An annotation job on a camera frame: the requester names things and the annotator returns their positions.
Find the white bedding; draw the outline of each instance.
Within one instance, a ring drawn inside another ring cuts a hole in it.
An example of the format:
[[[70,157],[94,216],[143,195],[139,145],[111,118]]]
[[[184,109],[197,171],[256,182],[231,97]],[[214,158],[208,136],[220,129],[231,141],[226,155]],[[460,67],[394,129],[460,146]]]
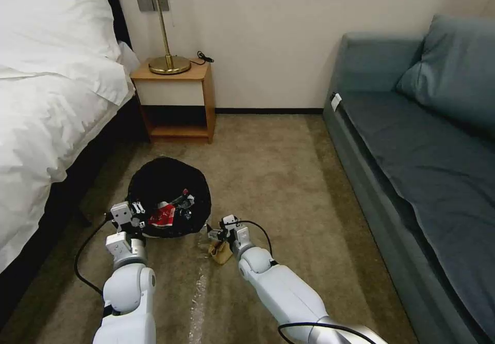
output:
[[[61,75],[0,77],[0,272],[38,229],[51,184],[132,97],[127,81],[117,106]]]
[[[38,228],[51,184],[131,98],[137,59],[117,44],[108,0],[0,0],[0,23],[2,272]]]

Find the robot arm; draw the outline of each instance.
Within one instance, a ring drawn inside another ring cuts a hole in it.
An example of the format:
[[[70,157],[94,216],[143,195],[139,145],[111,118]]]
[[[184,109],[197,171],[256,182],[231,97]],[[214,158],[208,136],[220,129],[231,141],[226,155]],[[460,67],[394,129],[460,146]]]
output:
[[[139,207],[136,204],[133,207],[122,202],[110,210],[118,231],[108,236],[105,243],[113,255],[113,274],[103,287],[103,319],[93,344],[156,343],[155,272],[146,266],[144,239],[140,237],[139,221],[135,218]]]
[[[220,222],[220,230],[210,230],[209,236],[227,240],[239,263],[242,277],[255,288],[261,302],[278,324],[317,322],[335,324],[328,316],[320,296],[288,267],[278,264],[268,250],[254,246],[248,227],[230,215]],[[386,344],[375,333],[361,327],[355,329],[376,344]],[[317,326],[287,328],[294,339],[312,344],[360,344],[369,343],[345,332]]]

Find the black trash bin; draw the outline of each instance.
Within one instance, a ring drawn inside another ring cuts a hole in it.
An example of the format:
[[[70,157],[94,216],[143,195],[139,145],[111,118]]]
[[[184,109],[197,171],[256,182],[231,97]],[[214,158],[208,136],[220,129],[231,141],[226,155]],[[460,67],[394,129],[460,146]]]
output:
[[[194,197],[187,211],[175,211],[173,224],[160,227],[150,221],[158,205],[172,203],[184,190]],[[149,237],[174,238],[199,232],[211,213],[211,197],[203,173],[179,160],[159,157],[146,163],[132,177],[127,192],[129,203],[140,202],[145,214],[143,234]]]

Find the nightstand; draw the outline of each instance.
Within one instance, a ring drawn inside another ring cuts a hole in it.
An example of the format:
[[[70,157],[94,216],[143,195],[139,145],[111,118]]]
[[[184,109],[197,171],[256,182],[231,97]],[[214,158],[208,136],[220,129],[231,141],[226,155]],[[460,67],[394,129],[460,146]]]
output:
[[[210,63],[192,63],[187,72],[159,75],[150,72],[148,62],[149,59],[130,77],[150,140],[187,138],[211,143],[216,116]]]

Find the carpet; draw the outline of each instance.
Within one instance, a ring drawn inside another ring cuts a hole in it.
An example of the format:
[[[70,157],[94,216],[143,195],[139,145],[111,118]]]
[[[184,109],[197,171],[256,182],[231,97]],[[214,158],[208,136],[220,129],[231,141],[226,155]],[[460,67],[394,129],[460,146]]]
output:
[[[126,195],[136,170],[158,156],[200,169],[212,197],[212,222],[228,214],[260,223],[276,260],[314,288],[332,319],[365,325],[389,344],[416,343],[321,116],[219,115],[213,144],[123,145],[105,163],[81,209],[96,227]],[[99,296],[73,274],[77,249],[91,232],[70,222],[9,322],[2,343],[90,343],[101,322]],[[99,286],[112,273],[106,224],[80,260]],[[263,234],[250,229],[266,247]],[[207,256],[205,233],[150,239],[157,288],[157,343],[282,343],[277,323],[232,258]]]

